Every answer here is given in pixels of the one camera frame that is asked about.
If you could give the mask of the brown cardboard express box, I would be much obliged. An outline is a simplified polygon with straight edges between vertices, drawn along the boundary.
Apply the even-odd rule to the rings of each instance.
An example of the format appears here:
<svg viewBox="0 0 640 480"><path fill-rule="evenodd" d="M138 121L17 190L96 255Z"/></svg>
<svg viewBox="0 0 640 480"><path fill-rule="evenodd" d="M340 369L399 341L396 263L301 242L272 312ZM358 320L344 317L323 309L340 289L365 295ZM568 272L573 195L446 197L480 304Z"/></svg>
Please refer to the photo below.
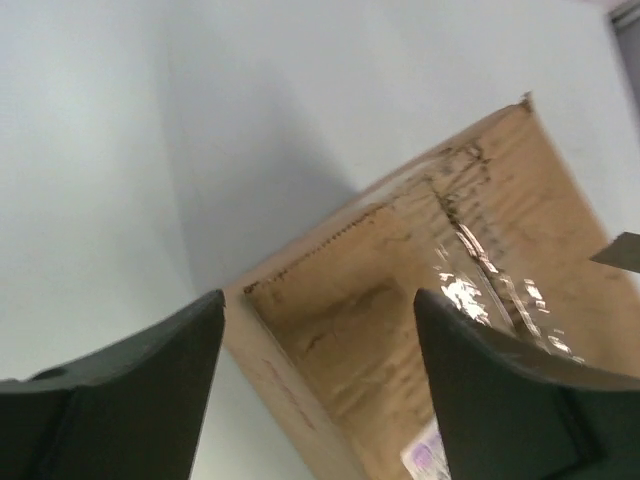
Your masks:
<svg viewBox="0 0 640 480"><path fill-rule="evenodd" d="M367 189L226 288L225 345L318 479L412 479L436 418L414 299L428 290L543 351L639 381L632 272L529 99Z"/></svg>

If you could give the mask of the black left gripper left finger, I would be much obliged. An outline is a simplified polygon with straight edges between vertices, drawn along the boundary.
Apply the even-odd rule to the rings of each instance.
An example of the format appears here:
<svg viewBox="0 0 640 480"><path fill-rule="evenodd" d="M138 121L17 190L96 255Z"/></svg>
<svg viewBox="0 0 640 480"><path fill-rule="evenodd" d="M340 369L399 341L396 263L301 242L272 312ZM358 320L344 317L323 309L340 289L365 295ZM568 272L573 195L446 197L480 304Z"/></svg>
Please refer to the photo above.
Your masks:
<svg viewBox="0 0 640 480"><path fill-rule="evenodd" d="M214 290L84 357L2 380L2 478L189 478L223 333Z"/></svg>

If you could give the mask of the yellow utility knife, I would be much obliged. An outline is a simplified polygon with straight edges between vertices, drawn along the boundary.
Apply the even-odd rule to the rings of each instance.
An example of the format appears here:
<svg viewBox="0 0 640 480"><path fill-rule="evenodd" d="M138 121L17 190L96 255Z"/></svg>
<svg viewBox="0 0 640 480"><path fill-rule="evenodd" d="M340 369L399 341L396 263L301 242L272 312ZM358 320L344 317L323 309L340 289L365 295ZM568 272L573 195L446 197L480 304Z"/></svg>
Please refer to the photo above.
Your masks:
<svg viewBox="0 0 640 480"><path fill-rule="evenodd" d="M590 260L621 270L640 273L640 235L623 232Z"/></svg>

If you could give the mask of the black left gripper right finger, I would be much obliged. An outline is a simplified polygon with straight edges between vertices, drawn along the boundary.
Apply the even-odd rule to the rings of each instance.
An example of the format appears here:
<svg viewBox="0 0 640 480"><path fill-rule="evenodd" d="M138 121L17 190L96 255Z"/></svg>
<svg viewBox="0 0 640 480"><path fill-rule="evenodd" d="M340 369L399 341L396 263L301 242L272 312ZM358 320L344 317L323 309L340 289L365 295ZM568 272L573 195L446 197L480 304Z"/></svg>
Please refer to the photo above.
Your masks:
<svg viewBox="0 0 640 480"><path fill-rule="evenodd" d="M453 478L638 478L638 379L549 354L428 290L414 312Z"/></svg>

